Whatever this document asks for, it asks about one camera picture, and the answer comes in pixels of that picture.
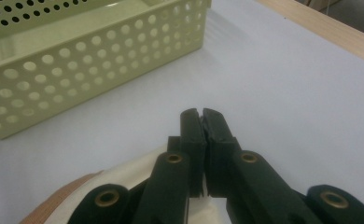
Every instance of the perforated basket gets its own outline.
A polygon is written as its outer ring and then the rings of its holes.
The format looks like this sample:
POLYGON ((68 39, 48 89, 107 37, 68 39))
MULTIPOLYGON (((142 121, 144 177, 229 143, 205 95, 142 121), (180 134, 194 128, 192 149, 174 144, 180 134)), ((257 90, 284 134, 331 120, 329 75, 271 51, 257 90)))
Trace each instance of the perforated basket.
POLYGON ((0 138, 198 49, 209 0, 0 0, 0 138))

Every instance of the black plastic part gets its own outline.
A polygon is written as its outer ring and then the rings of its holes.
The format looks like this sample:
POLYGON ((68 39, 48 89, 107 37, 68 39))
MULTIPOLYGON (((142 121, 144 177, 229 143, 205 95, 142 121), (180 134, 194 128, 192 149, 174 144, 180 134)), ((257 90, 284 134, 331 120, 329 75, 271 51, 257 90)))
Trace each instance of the black plastic part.
POLYGON ((254 224, 255 220, 250 214, 246 204, 235 200, 228 199, 226 202, 226 210, 232 224, 254 224))
POLYGON ((186 224, 189 207, 189 156, 165 152, 156 160, 133 224, 186 224))
POLYGON ((120 219, 120 224, 128 224, 133 221, 135 216, 135 211, 138 208, 139 202, 141 201, 142 194, 144 193, 145 186, 147 185, 147 180, 141 182, 139 185, 133 187, 129 190, 130 200, 120 219))
POLYGON ((226 198, 232 191, 228 164, 240 148, 221 113, 205 108, 203 128, 208 144, 205 156, 208 193, 214 198, 226 198))
POLYGON ((70 217, 69 224, 115 224, 119 223, 129 201, 129 192, 120 185, 102 185, 90 191, 82 202, 77 206, 70 217), (109 206, 99 206, 96 200, 102 200, 105 204, 111 200, 115 203, 109 206))
POLYGON ((167 151, 168 152, 173 152, 173 151, 180 151, 181 145, 181 137, 179 136, 169 136, 168 137, 168 144, 167 144, 167 151))
POLYGON ((364 204, 341 189, 328 185, 311 187, 306 202, 324 223, 364 224, 364 204))
POLYGON ((236 152, 230 165, 238 188, 234 198, 241 197, 255 223, 322 223, 259 154, 236 152))
POLYGON ((180 150, 190 158, 190 197, 203 196, 203 173, 206 141, 199 113, 196 109, 184 111, 180 116, 180 150))

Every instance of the wooden surface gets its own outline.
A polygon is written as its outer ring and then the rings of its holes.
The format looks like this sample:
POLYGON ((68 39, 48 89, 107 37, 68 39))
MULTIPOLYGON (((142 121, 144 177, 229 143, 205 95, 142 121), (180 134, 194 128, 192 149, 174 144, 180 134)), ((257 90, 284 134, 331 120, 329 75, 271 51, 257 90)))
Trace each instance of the wooden surface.
POLYGON ((284 17, 364 59, 364 33, 294 0, 258 0, 284 17))

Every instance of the light green basket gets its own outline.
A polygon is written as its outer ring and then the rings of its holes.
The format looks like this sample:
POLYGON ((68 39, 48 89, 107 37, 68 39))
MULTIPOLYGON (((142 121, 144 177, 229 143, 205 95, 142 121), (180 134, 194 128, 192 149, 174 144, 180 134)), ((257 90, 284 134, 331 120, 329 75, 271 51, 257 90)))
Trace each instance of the light green basket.
POLYGON ((0 138, 200 48, 209 5, 0 1, 0 138))

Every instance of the screw hole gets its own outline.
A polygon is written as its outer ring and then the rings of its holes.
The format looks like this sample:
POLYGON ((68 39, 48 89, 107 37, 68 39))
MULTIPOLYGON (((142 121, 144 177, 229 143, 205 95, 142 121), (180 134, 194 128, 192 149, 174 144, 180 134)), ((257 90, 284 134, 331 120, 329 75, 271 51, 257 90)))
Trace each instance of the screw hole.
POLYGON ((24 6, 21 3, 16 3, 16 8, 22 9, 24 6))
POLYGON ((324 191, 319 196, 325 203, 335 208, 346 208, 349 205, 342 195, 331 191, 324 191))
POLYGON ((253 163, 258 160, 258 157, 256 157, 254 154, 246 152, 241 155, 241 159, 245 162, 253 163))
POLYGON ((115 189, 104 190, 95 197, 95 204, 99 207, 108 207, 119 200, 119 193, 115 189))
POLYGON ((172 154, 167 157, 167 161, 170 163, 178 163, 182 161, 182 157, 176 154, 172 154))

